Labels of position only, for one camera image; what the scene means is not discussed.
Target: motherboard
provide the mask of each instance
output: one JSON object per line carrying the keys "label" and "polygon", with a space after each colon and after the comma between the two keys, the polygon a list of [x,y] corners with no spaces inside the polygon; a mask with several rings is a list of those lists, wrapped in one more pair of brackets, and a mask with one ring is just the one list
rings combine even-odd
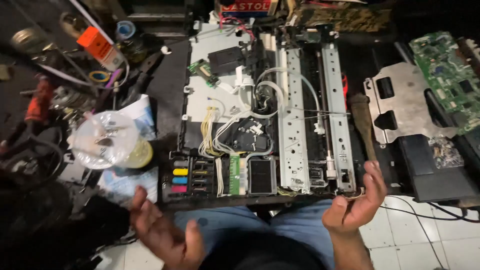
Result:
{"label": "motherboard", "polygon": [[427,34],[410,42],[415,62],[458,134],[480,125],[480,80],[448,32]]}

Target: orange box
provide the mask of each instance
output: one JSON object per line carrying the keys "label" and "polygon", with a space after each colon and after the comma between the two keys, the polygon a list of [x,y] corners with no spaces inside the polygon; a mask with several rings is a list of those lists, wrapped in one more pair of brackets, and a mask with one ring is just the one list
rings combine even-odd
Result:
{"label": "orange box", "polygon": [[115,71],[120,66],[120,55],[95,27],[89,26],[78,38],[77,43],[82,45],[106,69]]}

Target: paper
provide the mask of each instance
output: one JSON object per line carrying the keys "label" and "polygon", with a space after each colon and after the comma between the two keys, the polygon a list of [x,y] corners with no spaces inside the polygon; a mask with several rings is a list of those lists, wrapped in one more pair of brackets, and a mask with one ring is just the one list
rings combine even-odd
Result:
{"label": "paper", "polygon": [[[119,112],[134,119],[140,131],[140,136],[146,140],[156,139],[155,124],[147,95],[142,95],[137,102],[121,109]],[[128,207],[137,185],[143,186],[148,192],[147,198],[155,203],[157,182],[158,167],[141,174],[137,170],[114,167],[103,171],[98,185],[101,195],[109,201]]]}

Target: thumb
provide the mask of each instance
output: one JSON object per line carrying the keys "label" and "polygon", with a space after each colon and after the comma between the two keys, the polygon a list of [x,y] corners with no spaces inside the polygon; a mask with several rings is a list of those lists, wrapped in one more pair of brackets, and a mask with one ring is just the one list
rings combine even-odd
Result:
{"label": "thumb", "polygon": [[332,201],[332,206],[325,211],[322,221],[325,226],[339,227],[342,226],[343,217],[347,211],[347,199],[343,196],[337,196]]}
{"label": "thumb", "polygon": [[205,257],[204,240],[195,220],[188,221],[187,223],[185,243],[187,246],[185,259],[192,263],[200,263]]}

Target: blue jeans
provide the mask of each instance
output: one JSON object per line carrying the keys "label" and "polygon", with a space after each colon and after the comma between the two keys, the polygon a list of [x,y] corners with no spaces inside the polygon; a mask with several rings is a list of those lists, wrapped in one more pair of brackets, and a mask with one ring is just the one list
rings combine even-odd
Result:
{"label": "blue jeans", "polygon": [[322,215],[332,200],[274,216],[270,224],[258,218],[247,207],[223,207],[175,213],[175,224],[185,230],[189,220],[196,220],[204,238],[207,254],[232,231],[273,232],[304,243],[325,265],[335,268],[330,234],[322,224]]}

